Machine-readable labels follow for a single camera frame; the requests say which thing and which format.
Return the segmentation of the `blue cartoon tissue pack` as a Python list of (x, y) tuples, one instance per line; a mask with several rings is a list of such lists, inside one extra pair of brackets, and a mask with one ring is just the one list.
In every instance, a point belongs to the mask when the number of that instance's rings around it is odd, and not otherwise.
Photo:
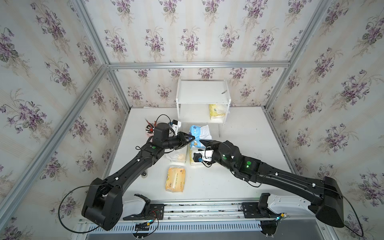
[(200, 140), (212, 140), (210, 128), (208, 125), (205, 125), (202, 127), (192, 125), (190, 127), (190, 134), (195, 137), (195, 139), (190, 143), (191, 148), (204, 147), (204, 145), (200, 142)]

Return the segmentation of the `yellow floral tissue pack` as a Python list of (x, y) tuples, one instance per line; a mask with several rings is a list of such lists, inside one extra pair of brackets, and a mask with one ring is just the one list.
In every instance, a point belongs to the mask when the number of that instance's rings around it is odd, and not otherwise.
[(200, 166), (204, 161), (204, 151), (201, 149), (190, 151), (190, 164), (191, 166)]

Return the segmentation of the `white green tissue pack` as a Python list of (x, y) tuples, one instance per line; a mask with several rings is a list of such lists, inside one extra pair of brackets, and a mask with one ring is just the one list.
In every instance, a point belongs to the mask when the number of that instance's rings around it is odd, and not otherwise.
[(185, 163), (187, 158), (188, 148), (184, 147), (179, 150), (174, 150), (171, 153), (165, 154), (166, 158), (172, 163)]

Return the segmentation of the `orange tissue pack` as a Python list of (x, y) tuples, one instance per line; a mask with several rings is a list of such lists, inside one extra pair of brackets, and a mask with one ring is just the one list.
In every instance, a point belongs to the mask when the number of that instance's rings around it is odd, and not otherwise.
[(182, 193), (185, 188), (186, 170), (182, 166), (170, 166), (167, 171), (165, 189), (171, 193)]

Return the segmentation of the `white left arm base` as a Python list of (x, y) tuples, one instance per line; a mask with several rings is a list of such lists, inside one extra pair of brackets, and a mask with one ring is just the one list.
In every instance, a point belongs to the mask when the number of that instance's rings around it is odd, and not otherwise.
[(134, 198), (123, 203), (121, 220), (145, 219), (150, 214), (151, 200), (144, 195), (135, 194)]

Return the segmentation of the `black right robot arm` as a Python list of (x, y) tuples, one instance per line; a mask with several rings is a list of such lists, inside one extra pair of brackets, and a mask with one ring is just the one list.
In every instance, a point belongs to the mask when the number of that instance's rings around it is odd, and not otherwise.
[(255, 158), (241, 154), (229, 141), (201, 140), (213, 151), (212, 161), (227, 168), (234, 177), (261, 185), (270, 185), (310, 202), (309, 211), (329, 226), (343, 228), (344, 200), (337, 181), (331, 177), (314, 179), (289, 173)]

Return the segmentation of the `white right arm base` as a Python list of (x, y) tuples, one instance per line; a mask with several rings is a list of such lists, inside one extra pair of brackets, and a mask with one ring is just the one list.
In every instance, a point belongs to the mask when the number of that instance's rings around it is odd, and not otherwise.
[(266, 208), (274, 214), (287, 214), (288, 216), (315, 217), (309, 210), (310, 201), (301, 197), (277, 196), (263, 193), (259, 197), (259, 207)]

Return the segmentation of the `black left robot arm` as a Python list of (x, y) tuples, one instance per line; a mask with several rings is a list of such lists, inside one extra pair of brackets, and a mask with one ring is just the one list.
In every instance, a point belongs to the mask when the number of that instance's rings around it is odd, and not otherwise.
[(123, 213), (123, 195), (128, 187), (148, 168), (153, 166), (166, 150), (179, 150), (195, 140), (184, 132), (175, 133), (167, 123), (159, 123), (154, 135), (139, 148), (138, 154), (124, 167), (105, 179), (96, 178), (82, 208), (82, 216), (109, 231)]

